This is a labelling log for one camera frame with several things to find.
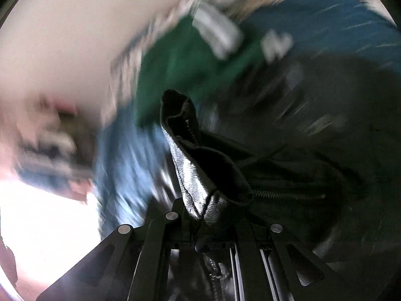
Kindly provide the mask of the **black leather jacket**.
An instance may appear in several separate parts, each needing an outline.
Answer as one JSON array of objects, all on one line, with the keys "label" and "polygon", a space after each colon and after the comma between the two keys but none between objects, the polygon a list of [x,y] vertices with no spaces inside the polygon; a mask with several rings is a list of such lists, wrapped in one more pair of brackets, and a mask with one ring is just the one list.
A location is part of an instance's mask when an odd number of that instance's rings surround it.
[{"label": "black leather jacket", "polygon": [[279,223],[360,300],[400,267],[400,72],[344,54],[248,67],[200,103],[161,99],[183,201],[213,240]]}]

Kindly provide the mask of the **green striped track jacket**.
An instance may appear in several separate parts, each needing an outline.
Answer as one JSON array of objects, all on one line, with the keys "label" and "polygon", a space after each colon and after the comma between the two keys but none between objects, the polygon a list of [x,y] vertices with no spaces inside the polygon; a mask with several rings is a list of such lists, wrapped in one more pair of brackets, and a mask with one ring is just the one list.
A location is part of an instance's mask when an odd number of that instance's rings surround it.
[{"label": "green striped track jacket", "polygon": [[231,86],[255,66],[276,64],[294,45],[289,33],[246,32],[211,4],[202,2],[145,54],[137,81],[134,119],[158,121],[166,90],[198,101]]}]

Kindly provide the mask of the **blue striped bed sheet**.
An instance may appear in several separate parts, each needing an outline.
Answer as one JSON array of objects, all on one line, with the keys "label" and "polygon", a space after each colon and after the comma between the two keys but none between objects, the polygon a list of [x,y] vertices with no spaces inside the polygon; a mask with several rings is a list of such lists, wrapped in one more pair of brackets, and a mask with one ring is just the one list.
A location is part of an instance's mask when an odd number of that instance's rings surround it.
[{"label": "blue striped bed sheet", "polygon": [[[257,9],[241,28],[257,34],[269,29],[290,33],[296,54],[344,52],[400,75],[399,30],[356,0],[286,0]],[[152,195],[160,197],[162,205],[169,204],[164,135],[158,124],[138,127],[136,108],[135,98],[122,103],[114,120],[98,134],[94,183],[102,237],[122,223],[142,225]]]}]

